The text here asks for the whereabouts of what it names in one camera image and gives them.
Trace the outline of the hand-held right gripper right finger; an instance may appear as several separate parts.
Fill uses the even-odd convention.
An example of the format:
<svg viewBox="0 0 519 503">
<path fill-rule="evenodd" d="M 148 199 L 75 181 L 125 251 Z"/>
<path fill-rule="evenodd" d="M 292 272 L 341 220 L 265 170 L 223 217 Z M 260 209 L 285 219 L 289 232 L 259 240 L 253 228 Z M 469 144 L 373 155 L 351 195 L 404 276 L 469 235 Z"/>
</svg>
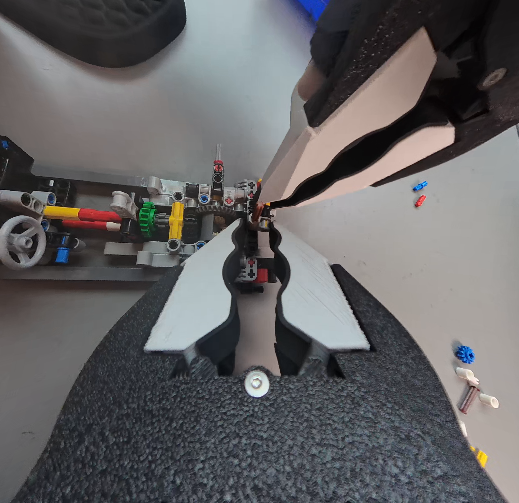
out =
<svg viewBox="0 0 519 503">
<path fill-rule="evenodd" d="M 369 351 L 329 261 L 282 225 L 274 229 L 276 257 L 284 267 L 278 306 L 283 324 L 322 351 Z"/>
</svg>

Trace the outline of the black mesh pad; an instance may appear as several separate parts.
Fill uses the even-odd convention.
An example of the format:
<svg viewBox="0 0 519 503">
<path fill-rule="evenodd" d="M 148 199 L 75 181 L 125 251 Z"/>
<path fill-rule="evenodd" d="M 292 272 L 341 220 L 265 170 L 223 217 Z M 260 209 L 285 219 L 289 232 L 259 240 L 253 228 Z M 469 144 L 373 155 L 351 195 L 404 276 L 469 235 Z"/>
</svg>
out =
<svg viewBox="0 0 519 503">
<path fill-rule="evenodd" d="M 186 24 L 184 0 L 1 0 L 1 14 L 54 49 L 104 68 L 145 62 Z"/>
</svg>

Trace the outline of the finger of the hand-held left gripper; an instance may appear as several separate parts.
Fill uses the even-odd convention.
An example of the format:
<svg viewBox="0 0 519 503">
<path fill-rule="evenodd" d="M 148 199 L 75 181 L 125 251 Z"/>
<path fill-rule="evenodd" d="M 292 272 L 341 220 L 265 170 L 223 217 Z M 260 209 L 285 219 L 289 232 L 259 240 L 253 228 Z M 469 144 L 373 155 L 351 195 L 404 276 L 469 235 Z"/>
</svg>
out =
<svg viewBox="0 0 519 503">
<path fill-rule="evenodd" d="M 341 158 L 340 170 L 327 171 L 302 185 L 295 194 L 282 201 L 271 201 L 272 209 L 306 206 L 367 188 L 397 171 L 415 164 L 455 141 L 455 127 L 447 122 L 442 126 L 425 126 L 405 136 L 388 149 L 376 150 L 378 159 L 353 173 L 353 157 Z"/>
<path fill-rule="evenodd" d="M 404 43 L 318 127 L 308 124 L 295 91 L 291 121 L 263 175 L 259 201 L 287 199 L 302 182 L 322 173 L 344 148 L 389 126 L 418 104 L 437 62 L 424 27 Z"/>
</svg>

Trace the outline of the person's left hand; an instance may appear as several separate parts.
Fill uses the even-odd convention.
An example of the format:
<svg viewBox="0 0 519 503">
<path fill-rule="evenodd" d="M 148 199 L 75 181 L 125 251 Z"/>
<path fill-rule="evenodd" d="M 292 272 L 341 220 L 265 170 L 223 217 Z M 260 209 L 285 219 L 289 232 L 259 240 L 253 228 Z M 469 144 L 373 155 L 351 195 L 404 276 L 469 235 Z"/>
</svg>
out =
<svg viewBox="0 0 519 503">
<path fill-rule="evenodd" d="M 320 89 L 326 78 L 326 75 L 316 66 L 315 61 L 311 59 L 297 82 L 298 96 L 303 102 L 308 101 Z"/>
</svg>

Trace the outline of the grey desk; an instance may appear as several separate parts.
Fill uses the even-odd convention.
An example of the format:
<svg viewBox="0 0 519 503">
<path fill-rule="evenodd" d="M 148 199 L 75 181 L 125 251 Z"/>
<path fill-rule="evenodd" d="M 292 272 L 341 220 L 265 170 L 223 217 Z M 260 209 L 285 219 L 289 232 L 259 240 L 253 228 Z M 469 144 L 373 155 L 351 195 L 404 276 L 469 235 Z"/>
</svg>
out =
<svg viewBox="0 0 519 503">
<path fill-rule="evenodd" d="M 1 18 L 1 134 L 40 165 L 187 181 L 210 178 L 221 144 L 227 180 L 260 177 L 289 129 L 315 26 L 295 0 L 185 3 L 182 35 L 120 70 L 65 57 Z M 475 404 L 460 419 L 518 502 L 516 129 L 424 174 L 278 216 L 399 319 L 453 405 L 464 383 L 451 348 L 474 349 L 472 369 L 500 407 Z M 2 282 L 1 502 L 36 463 L 90 354 L 147 288 Z"/>
</svg>

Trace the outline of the toy brick car chassis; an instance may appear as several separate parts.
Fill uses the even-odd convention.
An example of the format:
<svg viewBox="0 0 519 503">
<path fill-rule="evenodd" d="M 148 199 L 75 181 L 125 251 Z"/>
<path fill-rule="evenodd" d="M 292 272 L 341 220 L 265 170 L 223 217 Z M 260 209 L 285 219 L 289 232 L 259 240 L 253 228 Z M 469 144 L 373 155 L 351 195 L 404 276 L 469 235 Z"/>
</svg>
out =
<svg viewBox="0 0 519 503">
<path fill-rule="evenodd" d="M 271 215 L 253 228 L 259 182 L 224 186 L 220 147 L 209 183 L 44 167 L 1 136 L 1 279 L 158 280 L 220 232 L 244 220 L 242 293 L 277 280 L 268 243 Z"/>
</svg>

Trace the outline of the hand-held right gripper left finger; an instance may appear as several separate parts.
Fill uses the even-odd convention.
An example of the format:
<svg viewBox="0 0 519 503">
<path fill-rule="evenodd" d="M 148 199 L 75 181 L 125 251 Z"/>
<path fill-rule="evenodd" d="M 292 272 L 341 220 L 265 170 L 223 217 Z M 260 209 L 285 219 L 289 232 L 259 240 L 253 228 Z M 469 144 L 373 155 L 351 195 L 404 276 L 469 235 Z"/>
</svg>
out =
<svg viewBox="0 0 519 503">
<path fill-rule="evenodd" d="M 236 313 L 234 279 L 239 273 L 235 220 L 187 259 L 144 345 L 147 353 L 180 353 L 201 345 L 231 323 Z"/>
</svg>

